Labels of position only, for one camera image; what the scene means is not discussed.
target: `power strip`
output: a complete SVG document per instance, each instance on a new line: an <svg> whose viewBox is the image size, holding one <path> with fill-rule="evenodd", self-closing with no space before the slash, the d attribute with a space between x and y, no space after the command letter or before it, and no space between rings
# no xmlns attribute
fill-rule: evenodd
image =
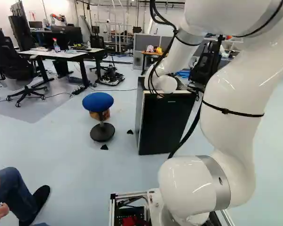
<svg viewBox="0 0 283 226"><path fill-rule="evenodd" d="M82 93L85 90L85 86L79 86L77 87L76 90L74 90L71 94L72 95L79 95L80 93Z"/></svg>

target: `blue stool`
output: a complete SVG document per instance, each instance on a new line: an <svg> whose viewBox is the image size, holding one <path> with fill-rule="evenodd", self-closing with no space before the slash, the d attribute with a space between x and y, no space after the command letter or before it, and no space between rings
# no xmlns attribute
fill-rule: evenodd
<svg viewBox="0 0 283 226"><path fill-rule="evenodd" d="M108 110L113 102L113 97L107 93L91 93L83 99L83 107L90 112L98 113L100 117L100 123L90 131L90 137L95 141L108 141L115 133L114 126L103 121L103 112Z"/></svg>

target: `gray carpet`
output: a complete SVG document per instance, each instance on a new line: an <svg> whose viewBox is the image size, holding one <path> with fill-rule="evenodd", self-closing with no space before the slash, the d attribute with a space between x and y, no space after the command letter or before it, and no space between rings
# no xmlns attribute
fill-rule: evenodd
<svg viewBox="0 0 283 226"><path fill-rule="evenodd" d="M57 79L56 76L54 77L54 81L46 84L49 89L47 92L44 92L43 90L38 92L44 93L45 96L49 97L63 92L71 93L77 87L77 85L69 84L66 78ZM29 86L36 84L41 80L42 79L40 78L36 78ZM4 85L0 85L0 100L5 100L7 95L16 92L17 91L8 90L4 87ZM41 100L40 98L26 98L21 102L21 107L19 108L15 106L17 100L0 102L0 114L28 123L35 123L64 104L69 99L69 94L61 94L46 98L45 100Z"/></svg>

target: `black shoe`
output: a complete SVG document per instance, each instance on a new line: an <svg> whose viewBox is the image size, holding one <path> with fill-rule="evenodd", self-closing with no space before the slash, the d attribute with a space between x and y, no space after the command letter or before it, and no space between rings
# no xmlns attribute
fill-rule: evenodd
<svg viewBox="0 0 283 226"><path fill-rule="evenodd" d="M33 223L33 221L39 214L40 210L42 209L43 205L46 203L49 194L50 194L50 187L47 185L43 185L42 187L38 188L37 191L35 191L33 197L36 199L38 210L27 221L19 221L19 226L30 226Z"/></svg>

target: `person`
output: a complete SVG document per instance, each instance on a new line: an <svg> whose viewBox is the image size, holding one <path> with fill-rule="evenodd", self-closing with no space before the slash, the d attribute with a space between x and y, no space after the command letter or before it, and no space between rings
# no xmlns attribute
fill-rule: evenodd
<svg viewBox="0 0 283 226"><path fill-rule="evenodd" d="M19 219L19 226L31 225L49 194L50 187L47 185L31 194L20 172L14 167L0 170L0 203L3 203L0 205L0 219L10 210Z"/></svg>

